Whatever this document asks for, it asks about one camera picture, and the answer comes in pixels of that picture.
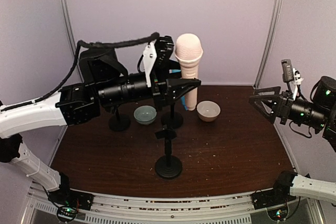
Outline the blue toy microphone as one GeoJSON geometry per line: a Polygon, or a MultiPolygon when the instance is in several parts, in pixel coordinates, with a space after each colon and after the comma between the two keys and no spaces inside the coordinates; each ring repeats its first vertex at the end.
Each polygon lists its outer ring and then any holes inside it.
{"type": "MultiPolygon", "coordinates": [[[[170,73],[177,73],[177,72],[181,72],[181,70],[178,70],[178,69],[170,70],[170,73]]],[[[186,105],[186,103],[185,103],[185,96],[182,96],[182,97],[181,97],[181,103],[182,103],[182,106],[183,106],[183,108],[185,109],[185,111],[187,111],[187,110],[188,110],[188,107],[187,107],[187,105],[186,105]]]]}

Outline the tall black microphone stand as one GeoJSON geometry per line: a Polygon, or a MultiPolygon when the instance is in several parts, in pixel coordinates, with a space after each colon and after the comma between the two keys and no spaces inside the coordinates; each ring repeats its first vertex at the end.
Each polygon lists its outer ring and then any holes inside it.
{"type": "Polygon", "coordinates": [[[183,125],[184,119],[181,113],[175,110],[175,103],[170,106],[170,111],[161,116],[161,124],[178,129],[183,125]]]}

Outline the short black microphone stand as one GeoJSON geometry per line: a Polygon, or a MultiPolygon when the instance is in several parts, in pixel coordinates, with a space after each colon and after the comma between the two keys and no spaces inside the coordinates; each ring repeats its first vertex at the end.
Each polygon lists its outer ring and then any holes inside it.
{"type": "Polygon", "coordinates": [[[130,127],[130,117],[126,114],[120,114],[119,108],[115,106],[113,108],[113,115],[109,119],[109,129],[116,132],[125,131],[130,127]]]}

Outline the thin black stand with clip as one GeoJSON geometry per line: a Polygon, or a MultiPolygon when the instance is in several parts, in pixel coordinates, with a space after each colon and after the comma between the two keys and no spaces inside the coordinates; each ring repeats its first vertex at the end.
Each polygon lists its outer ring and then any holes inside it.
{"type": "Polygon", "coordinates": [[[177,137],[175,130],[167,125],[155,132],[156,138],[164,139],[164,155],[155,163],[155,172],[163,179],[175,179],[180,176],[183,165],[181,160],[172,155],[172,140],[177,137]]]}

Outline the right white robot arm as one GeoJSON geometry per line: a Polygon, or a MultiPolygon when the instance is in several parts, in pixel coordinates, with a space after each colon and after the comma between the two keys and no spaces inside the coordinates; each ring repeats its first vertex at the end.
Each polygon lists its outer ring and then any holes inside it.
{"type": "MultiPolygon", "coordinates": [[[[322,76],[313,86],[311,101],[301,95],[295,98],[280,87],[256,89],[248,102],[270,123],[306,125],[335,148],[335,79],[322,76]]],[[[335,183],[315,180],[295,172],[283,171],[274,183],[283,197],[307,197],[335,205],[335,183]]]]}

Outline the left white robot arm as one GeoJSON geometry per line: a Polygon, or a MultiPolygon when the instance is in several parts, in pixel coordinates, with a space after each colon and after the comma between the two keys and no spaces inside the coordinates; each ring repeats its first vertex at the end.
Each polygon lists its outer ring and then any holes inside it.
{"type": "Polygon", "coordinates": [[[152,99],[157,109],[174,104],[201,84],[176,72],[171,49],[144,52],[150,68],[130,74],[113,48],[90,48],[77,54],[84,81],[58,87],[35,100],[1,106],[1,162],[18,166],[27,177],[48,192],[67,193],[66,175],[53,170],[30,152],[22,140],[26,131],[49,126],[83,124],[100,115],[101,109],[115,112],[118,106],[152,99]]]}

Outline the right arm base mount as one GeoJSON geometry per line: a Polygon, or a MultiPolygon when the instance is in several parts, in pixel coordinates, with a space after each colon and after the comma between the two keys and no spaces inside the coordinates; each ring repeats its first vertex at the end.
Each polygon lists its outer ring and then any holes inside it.
{"type": "Polygon", "coordinates": [[[280,173],[273,188],[266,190],[256,190],[251,198],[254,209],[267,209],[268,217],[276,222],[286,221],[297,211],[301,199],[297,203],[293,213],[290,213],[289,203],[297,199],[290,195],[290,187],[293,185],[293,179],[298,174],[290,171],[280,173]]]}

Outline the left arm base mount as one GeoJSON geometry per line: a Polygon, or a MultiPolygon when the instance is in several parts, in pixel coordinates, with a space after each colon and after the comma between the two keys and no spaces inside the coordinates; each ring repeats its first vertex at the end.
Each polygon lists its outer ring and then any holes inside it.
{"type": "Polygon", "coordinates": [[[45,193],[48,200],[57,208],[56,217],[62,223],[73,221],[79,210],[90,210],[93,204],[94,195],[70,189],[69,178],[60,173],[60,185],[56,191],[45,193]]]}

